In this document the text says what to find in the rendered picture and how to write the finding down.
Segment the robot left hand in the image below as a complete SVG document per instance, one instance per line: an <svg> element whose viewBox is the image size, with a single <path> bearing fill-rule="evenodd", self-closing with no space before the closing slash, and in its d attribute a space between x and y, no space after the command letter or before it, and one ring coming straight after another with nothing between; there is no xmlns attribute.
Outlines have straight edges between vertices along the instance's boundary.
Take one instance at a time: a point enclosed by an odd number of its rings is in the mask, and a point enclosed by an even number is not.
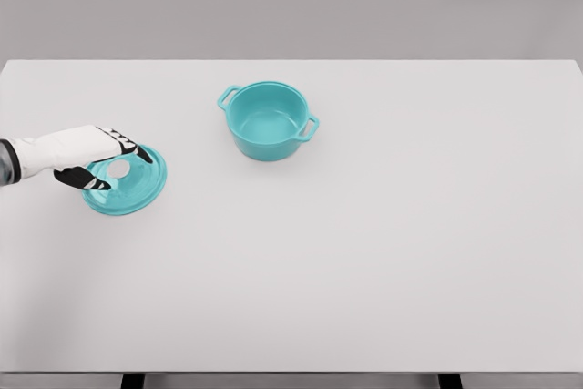
<svg viewBox="0 0 583 389"><path fill-rule="evenodd" d="M111 185L87 169L93 162L118 156L136 155L148 164L151 156L136 142L114 130L85 125L43 136L40 143L47 149L55 179L69 187L106 191Z"/></svg>

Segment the teal pot lid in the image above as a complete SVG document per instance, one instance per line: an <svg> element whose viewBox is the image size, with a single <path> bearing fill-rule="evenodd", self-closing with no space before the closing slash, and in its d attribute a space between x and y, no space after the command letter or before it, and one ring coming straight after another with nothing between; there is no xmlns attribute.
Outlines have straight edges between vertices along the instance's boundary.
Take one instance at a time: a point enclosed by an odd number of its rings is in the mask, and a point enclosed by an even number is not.
<svg viewBox="0 0 583 389"><path fill-rule="evenodd" d="M99 162L92 162L87 169L99 179L109 183L109 190L83 190L85 203L93 210L110 215L127 215L147 207L163 190L168 171L162 155L146 145L141 147L152 159L151 163L135 154L117 156ZM114 178L109 168L117 161L126 161L128 173Z"/></svg>

